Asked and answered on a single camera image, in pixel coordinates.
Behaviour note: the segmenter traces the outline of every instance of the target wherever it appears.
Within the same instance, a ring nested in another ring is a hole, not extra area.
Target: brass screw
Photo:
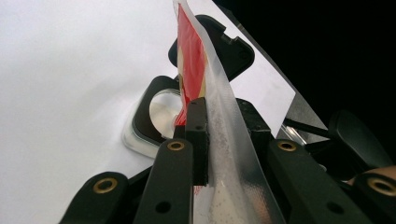
[[[184,143],[182,142],[171,142],[168,144],[168,148],[174,151],[179,151],[184,148]]]
[[[98,194],[108,193],[117,186],[117,179],[113,177],[107,177],[99,180],[93,186],[93,191]]]
[[[378,193],[388,195],[390,197],[396,196],[396,186],[390,184],[388,181],[381,178],[372,177],[367,179],[367,184]]]
[[[297,149],[297,147],[294,145],[294,143],[289,142],[289,141],[280,141],[277,143],[277,146],[285,151],[294,151]]]

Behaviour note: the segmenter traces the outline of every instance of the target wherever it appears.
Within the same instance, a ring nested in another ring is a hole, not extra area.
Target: gold rivet
[[[174,151],[179,151],[184,148],[184,143],[182,142],[171,142],[168,144],[168,148]]]
[[[277,143],[277,146],[285,151],[294,151],[295,149],[297,149],[294,143],[288,141],[280,141]]]
[[[390,184],[386,180],[372,177],[367,179],[367,183],[370,188],[374,189],[378,193],[382,193],[391,197],[396,196],[396,186]]]
[[[117,186],[117,179],[107,177],[99,180],[93,186],[93,191],[98,194],[108,193]]]

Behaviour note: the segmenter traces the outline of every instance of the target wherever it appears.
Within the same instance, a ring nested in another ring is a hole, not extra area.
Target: dark floor
[[[396,13],[358,4],[214,0],[228,8],[327,124],[346,109],[396,161]]]

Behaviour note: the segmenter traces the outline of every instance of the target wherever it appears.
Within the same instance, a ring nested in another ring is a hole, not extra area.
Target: white surface
[[[242,35],[211,1],[189,3]],[[93,175],[152,164],[121,133],[150,81],[177,74],[176,37],[172,1],[0,2],[0,223],[57,223]],[[275,134],[294,92],[259,54],[232,85]]]

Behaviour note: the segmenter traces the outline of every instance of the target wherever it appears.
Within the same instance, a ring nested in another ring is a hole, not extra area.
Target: plastic bag
[[[186,104],[204,96],[210,136],[209,183],[195,188],[194,223],[285,222],[205,28],[196,20],[187,1],[174,0],[174,7],[183,102],[176,124],[185,123]]]

